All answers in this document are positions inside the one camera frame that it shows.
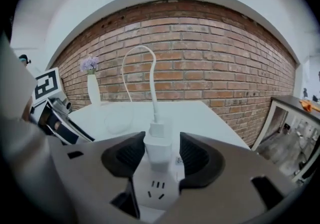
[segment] white cable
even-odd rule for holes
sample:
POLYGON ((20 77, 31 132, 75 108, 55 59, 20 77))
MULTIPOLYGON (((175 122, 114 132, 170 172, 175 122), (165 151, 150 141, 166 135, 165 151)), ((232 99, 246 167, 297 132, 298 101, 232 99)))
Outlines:
POLYGON ((127 85, 126 85, 126 81, 125 81, 124 65, 125 65, 125 59, 126 59, 127 55, 129 55, 133 50, 135 50, 135 49, 137 49, 139 47, 147 49, 151 53, 151 55, 153 57, 153 62, 152 62, 151 69, 150 69, 149 83, 150 83, 150 92, 151 92, 151 98, 152 98, 152 104, 153 104, 154 122, 158 123, 159 122, 159 108, 158 108, 156 89, 155 89, 155 82, 154 82, 154 71, 155 71, 155 66, 156 66, 157 59, 156 59, 156 55, 154 54, 154 52, 150 48, 148 48, 148 47, 146 47, 144 45, 138 45, 138 46, 132 48, 130 51, 128 51, 124 55, 123 60, 122 60, 122 66, 121 66, 122 81, 123 81, 123 84, 124 84, 124 88, 125 88, 126 92, 128 93, 129 99, 132 102, 132 99, 131 99, 131 96, 130 96, 130 93, 128 91, 128 88, 127 88, 127 85))

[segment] white vase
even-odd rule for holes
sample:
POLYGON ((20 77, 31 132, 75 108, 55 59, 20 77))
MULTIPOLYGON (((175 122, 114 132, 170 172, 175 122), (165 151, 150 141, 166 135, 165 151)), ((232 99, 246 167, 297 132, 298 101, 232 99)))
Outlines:
POLYGON ((95 74, 88 74, 88 94, 91 101, 91 104, 93 105, 99 105, 101 103, 100 98, 100 90, 99 85, 97 81, 97 77, 95 74))

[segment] brick wall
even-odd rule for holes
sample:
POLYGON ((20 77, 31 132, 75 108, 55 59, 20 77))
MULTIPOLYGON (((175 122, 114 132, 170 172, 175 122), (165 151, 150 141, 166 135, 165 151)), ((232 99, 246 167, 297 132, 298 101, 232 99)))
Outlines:
MULTIPOLYGON (((295 61, 262 26, 230 9, 198 1, 166 0, 126 8, 83 31, 59 55, 64 89, 74 109, 90 104, 80 60, 98 56, 101 96, 126 101, 120 66, 132 47, 156 54, 159 100, 201 100, 252 145, 270 97, 291 95, 295 61)), ((148 101, 152 56, 136 50, 124 72, 134 101, 148 101)))

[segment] black hair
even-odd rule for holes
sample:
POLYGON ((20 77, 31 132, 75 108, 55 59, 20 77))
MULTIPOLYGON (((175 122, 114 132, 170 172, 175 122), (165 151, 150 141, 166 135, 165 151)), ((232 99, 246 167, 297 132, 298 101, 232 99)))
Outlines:
POLYGON ((26 59, 26 63, 27 63, 27 64, 30 64, 30 63, 31 63, 31 60, 28 59, 27 55, 25 55, 25 54, 20 55, 20 56, 19 56, 19 59, 26 59))

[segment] purple flower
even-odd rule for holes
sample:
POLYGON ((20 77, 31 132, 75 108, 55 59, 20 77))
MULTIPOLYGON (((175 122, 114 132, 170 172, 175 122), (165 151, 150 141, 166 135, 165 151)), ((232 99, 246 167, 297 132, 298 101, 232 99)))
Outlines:
POLYGON ((83 59, 80 63, 81 72, 86 70, 88 73, 93 74, 98 67, 98 60, 98 57, 92 57, 91 55, 89 55, 88 58, 83 59))

